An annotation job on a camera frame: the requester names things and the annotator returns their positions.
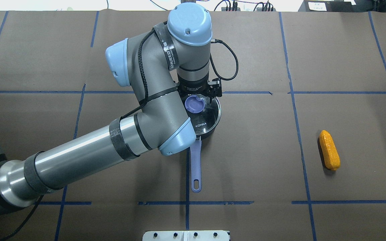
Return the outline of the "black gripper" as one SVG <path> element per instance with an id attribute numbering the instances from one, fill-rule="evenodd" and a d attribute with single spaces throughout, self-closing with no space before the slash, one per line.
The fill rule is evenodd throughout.
<path id="1" fill-rule="evenodd" d="M 215 78 L 212 81 L 208 81 L 206 78 L 198 81 L 188 81 L 183 78 L 178 78 L 177 90 L 181 98 L 198 94 L 209 98 L 222 96 L 222 84 L 220 78 Z"/>

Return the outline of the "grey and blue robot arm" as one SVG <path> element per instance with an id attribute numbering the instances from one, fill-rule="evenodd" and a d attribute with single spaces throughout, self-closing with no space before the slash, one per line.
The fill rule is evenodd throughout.
<path id="1" fill-rule="evenodd" d="M 139 107 L 118 116 L 109 125 L 69 139 L 25 160 L 7 159 L 0 146 L 0 215 L 37 207 L 44 195 L 118 163 L 133 160 L 149 150 L 163 155 L 178 153 L 195 140 L 180 90 L 206 89 L 212 42 L 210 13 L 187 2 L 169 12 L 168 20 L 149 32 L 126 38 L 106 49 L 106 61 L 121 86 L 132 86 Z M 20 109 L 14 97 L 0 93 L 0 131 L 20 144 L 36 148 L 55 134 L 63 134 L 65 108 L 62 93 L 35 93 L 26 103 L 41 109 Z"/>

